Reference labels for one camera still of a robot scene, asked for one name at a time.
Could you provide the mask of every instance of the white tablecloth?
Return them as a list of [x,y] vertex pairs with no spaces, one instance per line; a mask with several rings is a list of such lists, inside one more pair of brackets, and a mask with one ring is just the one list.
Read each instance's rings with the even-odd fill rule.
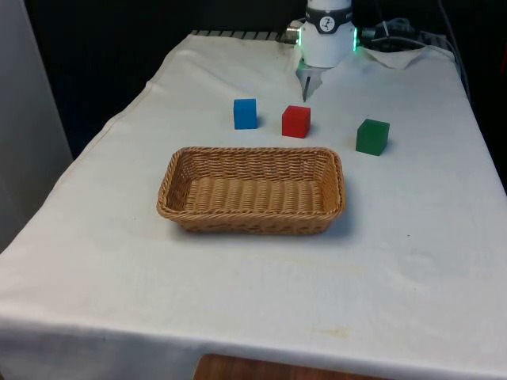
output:
[[[7,380],[186,379],[209,352],[507,378],[507,202],[454,64],[351,54],[300,140],[280,135],[301,101],[292,60],[276,42],[190,36],[107,123],[0,256]],[[234,130],[237,97],[257,98],[257,131]],[[380,158],[354,149],[365,118],[391,123]],[[155,210],[183,146],[328,146],[347,211],[315,237],[188,234]]]

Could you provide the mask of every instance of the black cable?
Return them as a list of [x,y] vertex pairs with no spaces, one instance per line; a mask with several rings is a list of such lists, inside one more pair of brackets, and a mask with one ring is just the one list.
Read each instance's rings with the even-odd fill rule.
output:
[[384,18],[383,18],[383,14],[382,14],[382,8],[380,8],[380,1],[379,0],[375,0],[375,6],[377,8],[377,12],[379,13],[380,22],[382,22],[384,20]]
[[447,15],[447,12],[444,8],[444,4],[442,4],[442,0],[436,0],[438,2],[438,6],[440,8],[440,11],[442,13],[442,17],[444,18],[445,25],[447,27],[449,36],[451,37],[452,44],[454,45],[455,51],[456,51],[456,59],[459,62],[459,65],[461,66],[462,75],[463,75],[463,85],[465,86],[465,92],[467,93],[468,100],[471,100],[471,94],[470,94],[470,86],[468,83],[468,75],[467,70],[465,69],[465,65],[463,65],[463,60],[461,58],[461,52],[459,51],[458,43],[456,41],[456,36],[454,34],[454,30],[452,29],[451,21],[449,20],[449,17]]
[[386,33],[386,37],[389,37],[389,29],[387,28],[386,20],[383,18],[382,8],[380,7],[380,1],[375,0],[375,5],[377,8],[377,12],[379,13],[380,22],[383,25],[383,30]]

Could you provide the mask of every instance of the stain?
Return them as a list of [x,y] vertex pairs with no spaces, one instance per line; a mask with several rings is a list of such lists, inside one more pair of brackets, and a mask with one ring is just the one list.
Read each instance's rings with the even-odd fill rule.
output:
[[349,329],[334,329],[334,330],[314,330],[317,333],[332,336],[338,339],[348,339],[350,336]]

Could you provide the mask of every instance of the wicker basket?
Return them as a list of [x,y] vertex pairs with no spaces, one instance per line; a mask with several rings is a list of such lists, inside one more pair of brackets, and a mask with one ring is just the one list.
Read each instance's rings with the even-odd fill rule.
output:
[[340,158],[323,148],[184,148],[157,202],[192,232],[320,234],[344,209]]

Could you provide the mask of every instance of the cube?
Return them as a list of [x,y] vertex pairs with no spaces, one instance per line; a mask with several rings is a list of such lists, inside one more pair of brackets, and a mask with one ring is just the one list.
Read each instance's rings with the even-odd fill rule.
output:
[[357,131],[356,151],[380,156],[389,140],[389,123],[366,119]]
[[311,109],[290,105],[282,115],[282,135],[304,139],[310,131]]
[[234,101],[234,129],[257,129],[257,101],[255,99]]

